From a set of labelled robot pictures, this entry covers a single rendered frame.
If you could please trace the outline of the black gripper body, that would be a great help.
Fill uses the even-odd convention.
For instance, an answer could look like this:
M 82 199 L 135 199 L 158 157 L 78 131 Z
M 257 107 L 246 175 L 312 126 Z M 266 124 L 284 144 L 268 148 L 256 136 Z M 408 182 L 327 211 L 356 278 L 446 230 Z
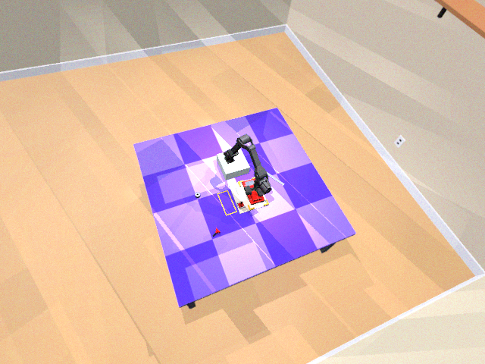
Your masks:
M 268 183 L 268 185 L 271 187 L 270 182 L 269 182 L 269 181 L 267 181 L 267 183 Z M 248 186 L 246 186 L 246 187 L 244 187 L 244 190 L 245 190 L 245 192 L 246 192 L 246 195 L 250 195 L 250 194 L 252 194 L 252 191 L 255 191 L 255 188 L 256 188 L 256 187 L 257 187 L 257 188 L 260 188 L 260 186 L 257 186 L 256 184 L 253 184 L 253 185 L 254 185 L 254 187 L 253 187 L 253 188 L 250 188 L 250 186 L 249 186 L 249 185 L 248 185 Z

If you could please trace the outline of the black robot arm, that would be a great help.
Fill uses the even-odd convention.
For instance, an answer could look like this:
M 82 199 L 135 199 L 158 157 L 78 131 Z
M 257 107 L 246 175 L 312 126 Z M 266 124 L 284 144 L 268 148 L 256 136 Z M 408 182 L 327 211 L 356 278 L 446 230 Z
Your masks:
M 263 196 L 264 194 L 269 193 L 272 189 L 268 185 L 267 181 L 268 179 L 268 173 L 266 172 L 265 168 L 262 167 L 261 162 L 258 157 L 258 153 L 256 152 L 256 147 L 253 144 L 252 138 L 245 134 L 243 136 L 240 136 L 237 138 L 237 143 L 232 147 L 232 149 L 227 150 L 224 152 L 224 159 L 227 162 L 227 164 L 230 164 L 231 162 L 234 162 L 234 156 L 238 155 L 239 152 L 238 150 L 240 148 L 246 149 L 251 157 L 252 163 L 254 165 L 254 176 L 255 176 L 255 184 L 257 186 L 260 186 L 260 188 L 255 188 L 255 192 L 257 192 L 258 196 Z M 246 146 L 245 144 L 251 143 L 251 146 Z M 264 177 L 266 177 L 264 179 Z

